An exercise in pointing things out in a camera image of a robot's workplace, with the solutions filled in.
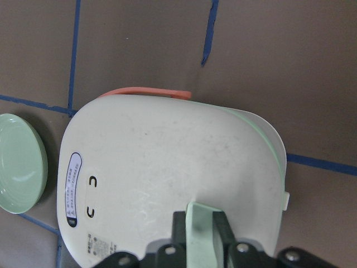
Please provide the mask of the green plate near right arm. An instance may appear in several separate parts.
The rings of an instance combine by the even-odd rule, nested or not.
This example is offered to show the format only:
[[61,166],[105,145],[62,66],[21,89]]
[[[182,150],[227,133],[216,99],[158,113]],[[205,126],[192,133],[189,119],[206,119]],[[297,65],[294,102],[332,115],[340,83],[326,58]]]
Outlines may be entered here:
[[40,135],[23,118],[1,114],[1,208],[12,214],[30,210],[44,193],[47,176]]

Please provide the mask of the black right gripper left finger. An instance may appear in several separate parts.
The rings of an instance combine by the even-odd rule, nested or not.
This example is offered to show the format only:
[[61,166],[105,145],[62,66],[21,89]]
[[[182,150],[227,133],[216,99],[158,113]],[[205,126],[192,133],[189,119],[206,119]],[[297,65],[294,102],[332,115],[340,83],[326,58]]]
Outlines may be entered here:
[[156,253],[156,267],[187,267],[186,261],[186,213],[173,213],[171,239]]

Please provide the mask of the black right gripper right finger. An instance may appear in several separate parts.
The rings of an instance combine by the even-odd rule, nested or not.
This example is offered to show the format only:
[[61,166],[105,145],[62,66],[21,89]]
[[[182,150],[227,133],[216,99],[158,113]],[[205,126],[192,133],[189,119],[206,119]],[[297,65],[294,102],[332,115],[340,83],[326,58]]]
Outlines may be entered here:
[[213,213],[213,245],[218,267],[267,267],[262,245],[249,238],[237,239],[224,212]]

